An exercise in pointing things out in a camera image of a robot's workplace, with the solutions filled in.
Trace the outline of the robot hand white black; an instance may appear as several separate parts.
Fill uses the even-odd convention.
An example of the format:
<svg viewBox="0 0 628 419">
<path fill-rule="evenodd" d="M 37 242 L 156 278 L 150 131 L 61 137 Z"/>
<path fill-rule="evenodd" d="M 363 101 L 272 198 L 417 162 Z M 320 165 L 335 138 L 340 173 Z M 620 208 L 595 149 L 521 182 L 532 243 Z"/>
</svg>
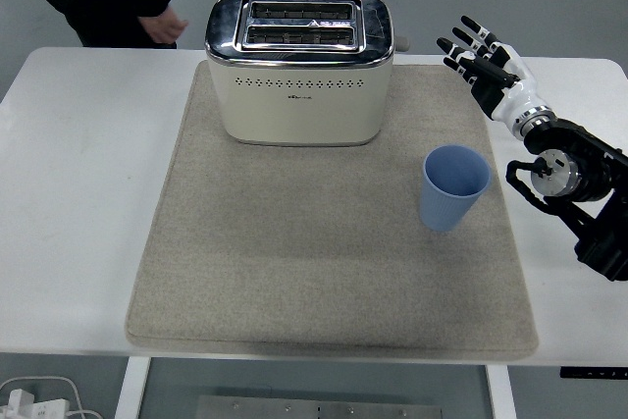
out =
<svg viewBox="0 0 628 419">
<path fill-rule="evenodd" d="M 452 29 L 458 42 L 437 39 L 444 64 L 470 85 L 472 97 L 488 118 L 517 133 L 524 115 L 547 106 L 537 94 L 536 79 L 511 45 L 467 16 L 461 22 L 464 28 Z"/>
</svg>

